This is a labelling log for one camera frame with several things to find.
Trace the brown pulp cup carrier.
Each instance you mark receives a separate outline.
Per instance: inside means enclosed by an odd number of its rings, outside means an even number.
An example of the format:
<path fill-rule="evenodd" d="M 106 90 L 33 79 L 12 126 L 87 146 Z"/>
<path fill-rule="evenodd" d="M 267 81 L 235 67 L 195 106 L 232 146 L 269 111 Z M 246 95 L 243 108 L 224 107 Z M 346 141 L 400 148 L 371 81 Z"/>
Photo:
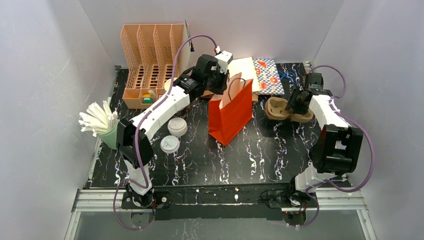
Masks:
<path fill-rule="evenodd" d="M 286 109 L 288 101 L 281 97 L 270 97 L 264 105 L 264 111 L 268 119 L 283 121 L 289 119 L 291 122 L 307 123 L 312 120 L 314 113 L 309 109 L 306 114 L 294 113 Z"/>

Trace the orange paper bag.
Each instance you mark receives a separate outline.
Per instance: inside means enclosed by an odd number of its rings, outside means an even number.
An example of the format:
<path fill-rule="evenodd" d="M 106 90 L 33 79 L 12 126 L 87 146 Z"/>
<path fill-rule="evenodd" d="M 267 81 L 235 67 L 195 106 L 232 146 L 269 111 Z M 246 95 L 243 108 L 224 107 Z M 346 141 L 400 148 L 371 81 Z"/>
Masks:
<path fill-rule="evenodd" d="M 208 134 L 224 146 L 253 118 L 253 79 L 242 76 L 241 72 L 233 75 L 224 94 L 208 101 Z"/>

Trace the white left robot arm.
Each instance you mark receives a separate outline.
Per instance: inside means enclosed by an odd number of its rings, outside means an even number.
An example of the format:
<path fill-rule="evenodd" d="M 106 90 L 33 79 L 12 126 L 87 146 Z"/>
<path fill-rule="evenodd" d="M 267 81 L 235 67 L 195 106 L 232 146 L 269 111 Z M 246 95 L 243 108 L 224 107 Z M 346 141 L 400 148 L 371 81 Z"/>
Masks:
<path fill-rule="evenodd" d="M 223 94 L 232 60 L 233 55 L 228 51 L 215 56 L 201 55 L 195 66 L 172 79 L 169 90 L 159 100 L 131 120 L 123 118 L 119 121 L 116 147 L 127 165 L 131 192 L 143 197 L 153 187 L 148 164 L 154 156 L 150 141 L 156 132 L 205 91 Z"/>

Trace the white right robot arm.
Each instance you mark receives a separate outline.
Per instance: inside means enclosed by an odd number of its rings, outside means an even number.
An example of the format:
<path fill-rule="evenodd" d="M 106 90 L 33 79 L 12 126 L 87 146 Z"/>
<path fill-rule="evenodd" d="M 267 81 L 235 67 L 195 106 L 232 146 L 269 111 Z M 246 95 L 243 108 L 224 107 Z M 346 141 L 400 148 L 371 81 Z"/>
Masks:
<path fill-rule="evenodd" d="M 302 88 L 296 87 L 288 100 L 286 110 L 293 122 L 318 121 L 321 132 L 317 142 L 309 150 L 311 163 L 290 182 L 287 196 L 300 201 L 308 198 L 328 180 L 352 173 L 357 166 L 363 141 L 363 132 L 351 126 L 338 115 L 334 96 L 324 89 L 321 73 L 308 72 Z"/>

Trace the blue rubber bands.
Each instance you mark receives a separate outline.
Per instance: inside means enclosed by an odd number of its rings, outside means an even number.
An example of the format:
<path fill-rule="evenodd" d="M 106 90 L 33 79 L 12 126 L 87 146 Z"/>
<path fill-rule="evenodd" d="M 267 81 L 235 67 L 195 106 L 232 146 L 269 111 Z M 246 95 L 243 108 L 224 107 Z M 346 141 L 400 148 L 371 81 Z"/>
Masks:
<path fill-rule="evenodd" d="M 287 79 L 290 83 L 294 84 L 297 78 L 297 75 L 294 72 L 283 72 L 278 70 L 280 80 Z"/>

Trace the blue checkered paper bag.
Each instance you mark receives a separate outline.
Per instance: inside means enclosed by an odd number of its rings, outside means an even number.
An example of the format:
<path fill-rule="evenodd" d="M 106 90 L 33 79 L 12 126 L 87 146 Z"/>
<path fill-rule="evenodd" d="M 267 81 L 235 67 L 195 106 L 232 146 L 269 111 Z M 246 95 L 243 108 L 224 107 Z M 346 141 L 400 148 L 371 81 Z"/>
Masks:
<path fill-rule="evenodd" d="M 254 58 L 253 64 L 259 84 L 256 95 L 284 95 L 284 88 L 273 59 Z"/>

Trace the stack of white paper cups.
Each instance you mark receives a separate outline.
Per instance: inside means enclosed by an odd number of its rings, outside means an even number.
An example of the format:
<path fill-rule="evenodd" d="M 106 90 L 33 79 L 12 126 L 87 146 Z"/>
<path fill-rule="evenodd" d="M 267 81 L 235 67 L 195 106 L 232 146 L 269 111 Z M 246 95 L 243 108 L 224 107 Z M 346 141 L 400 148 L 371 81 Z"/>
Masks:
<path fill-rule="evenodd" d="M 172 80 L 169 78 L 165 81 L 163 88 L 166 92 L 168 92 L 171 86 L 172 86 Z"/>

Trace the translucent white bottle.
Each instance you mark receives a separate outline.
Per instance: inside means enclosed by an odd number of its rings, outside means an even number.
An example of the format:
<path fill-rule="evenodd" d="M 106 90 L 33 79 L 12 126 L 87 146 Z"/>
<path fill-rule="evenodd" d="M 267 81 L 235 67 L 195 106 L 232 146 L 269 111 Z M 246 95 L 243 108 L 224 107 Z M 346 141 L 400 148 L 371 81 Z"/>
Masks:
<path fill-rule="evenodd" d="M 157 96 L 156 92 L 153 89 L 149 89 L 148 93 L 149 93 L 151 98 L 155 98 Z"/>

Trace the pink desk organizer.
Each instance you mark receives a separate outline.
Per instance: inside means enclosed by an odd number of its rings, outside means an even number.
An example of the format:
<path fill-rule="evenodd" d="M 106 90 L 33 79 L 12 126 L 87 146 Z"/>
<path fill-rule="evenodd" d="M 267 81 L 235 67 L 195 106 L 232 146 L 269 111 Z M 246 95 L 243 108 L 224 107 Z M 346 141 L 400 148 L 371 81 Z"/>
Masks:
<path fill-rule="evenodd" d="M 129 109 L 147 109 L 165 93 L 164 83 L 179 75 L 190 63 L 190 45 L 177 54 L 179 47 L 190 36 L 187 23 L 180 24 L 125 24 L 120 33 L 128 65 L 128 78 L 122 99 Z M 154 90 L 152 104 L 143 104 L 143 95 Z"/>

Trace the white lid stack upper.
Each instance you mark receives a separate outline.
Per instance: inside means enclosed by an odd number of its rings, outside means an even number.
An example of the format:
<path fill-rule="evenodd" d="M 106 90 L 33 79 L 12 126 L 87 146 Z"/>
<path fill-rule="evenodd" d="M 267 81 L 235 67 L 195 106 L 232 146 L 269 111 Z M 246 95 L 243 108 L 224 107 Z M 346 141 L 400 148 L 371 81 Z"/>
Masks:
<path fill-rule="evenodd" d="M 187 122 L 181 117 L 174 117 L 167 124 L 169 133 L 175 137 L 182 137 L 188 131 Z"/>

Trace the green stamp box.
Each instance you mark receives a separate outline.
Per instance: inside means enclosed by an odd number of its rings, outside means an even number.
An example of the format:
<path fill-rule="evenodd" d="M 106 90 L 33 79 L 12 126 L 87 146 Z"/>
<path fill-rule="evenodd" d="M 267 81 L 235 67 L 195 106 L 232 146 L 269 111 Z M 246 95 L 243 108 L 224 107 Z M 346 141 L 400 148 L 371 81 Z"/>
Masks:
<path fill-rule="evenodd" d="M 143 97 L 142 102 L 143 102 L 143 104 L 152 104 L 154 102 L 154 100 L 151 96 L 149 96 L 149 97 Z"/>

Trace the green paper cup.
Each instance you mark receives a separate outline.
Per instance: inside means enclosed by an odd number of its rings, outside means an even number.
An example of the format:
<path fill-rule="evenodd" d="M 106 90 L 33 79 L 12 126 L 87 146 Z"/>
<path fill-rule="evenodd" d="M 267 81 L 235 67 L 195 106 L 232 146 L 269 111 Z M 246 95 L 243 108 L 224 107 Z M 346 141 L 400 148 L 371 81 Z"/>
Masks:
<path fill-rule="evenodd" d="M 101 139 L 103 143 L 105 143 L 110 149 L 117 150 L 117 132 L 118 132 L 118 124 L 117 121 L 111 130 L 105 133 L 98 133 L 97 136 Z"/>

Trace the white wrapped straws bundle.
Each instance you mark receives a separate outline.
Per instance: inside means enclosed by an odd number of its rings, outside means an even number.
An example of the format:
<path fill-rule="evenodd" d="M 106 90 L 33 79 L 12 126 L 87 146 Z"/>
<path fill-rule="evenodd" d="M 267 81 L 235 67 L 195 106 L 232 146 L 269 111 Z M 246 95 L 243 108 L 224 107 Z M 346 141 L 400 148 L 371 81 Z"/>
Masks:
<path fill-rule="evenodd" d="M 102 104 L 90 104 L 85 112 L 79 113 L 78 119 L 80 131 L 91 132 L 94 137 L 111 133 L 118 126 L 118 122 L 118 113 L 112 111 L 107 100 Z"/>

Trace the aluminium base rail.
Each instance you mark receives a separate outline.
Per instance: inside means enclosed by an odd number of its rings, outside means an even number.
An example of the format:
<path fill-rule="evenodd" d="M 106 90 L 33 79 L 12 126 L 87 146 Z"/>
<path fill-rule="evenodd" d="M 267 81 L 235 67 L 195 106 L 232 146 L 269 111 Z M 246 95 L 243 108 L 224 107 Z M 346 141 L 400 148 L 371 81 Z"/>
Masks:
<path fill-rule="evenodd" d="M 72 210 L 75 212 L 111 212 L 117 210 L 142 212 L 143 208 L 134 205 L 125 196 L 125 190 L 91 189 L 79 190 Z M 243 190 L 240 187 L 221 189 L 205 188 L 170 188 L 155 189 L 152 193 L 156 208 L 176 206 L 256 206 L 265 193 L 259 189 Z M 367 210 L 368 206 L 360 191 L 345 193 L 335 188 L 319 188 L 314 196 L 321 210 Z"/>

